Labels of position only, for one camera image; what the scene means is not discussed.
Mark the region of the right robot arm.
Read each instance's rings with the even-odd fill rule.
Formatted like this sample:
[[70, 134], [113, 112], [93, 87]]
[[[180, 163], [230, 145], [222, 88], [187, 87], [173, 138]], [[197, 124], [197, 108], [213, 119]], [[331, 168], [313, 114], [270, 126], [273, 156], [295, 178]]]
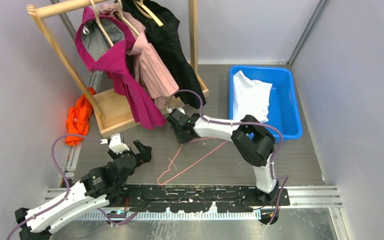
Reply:
[[279, 181], [272, 160], [276, 138], [254, 116], [241, 121], [212, 118], [198, 113], [188, 116], [180, 108], [166, 118], [177, 141], [186, 144], [202, 138], [216, 138], [231, 142], [241, 157], [253, 167], [259, 202], [271, 205], [279, 194]]

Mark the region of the white skirt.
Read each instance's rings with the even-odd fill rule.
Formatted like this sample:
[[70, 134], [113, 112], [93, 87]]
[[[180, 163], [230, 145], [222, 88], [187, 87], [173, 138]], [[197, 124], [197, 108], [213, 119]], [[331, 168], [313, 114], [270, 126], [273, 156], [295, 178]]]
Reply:
[[261, 123], [268, 122], [273, 85], [258, 79], [249, 79], [241, 70], [233, 75], [232, 80], [232, 118], [241, 120], [245, 115], [252, 115]]

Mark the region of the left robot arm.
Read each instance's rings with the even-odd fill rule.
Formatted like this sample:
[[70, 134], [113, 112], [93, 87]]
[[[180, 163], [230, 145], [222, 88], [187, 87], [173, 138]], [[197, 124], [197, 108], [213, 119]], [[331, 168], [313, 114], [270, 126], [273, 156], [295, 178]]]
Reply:
[[118, 207], [127, 203], [124, 188], [136, 168], [152, 160], [152, 148], [133, 141], [138, 153], [124, 143], [119, 134], [100, 139], [109, 147], [112, 161], [91, 169], [65, 192], [36, 208], [21, 207], [15, 211], [19, 237], [22, 240], [48, 240], [63, 226], [86, 212], [102, 207]]

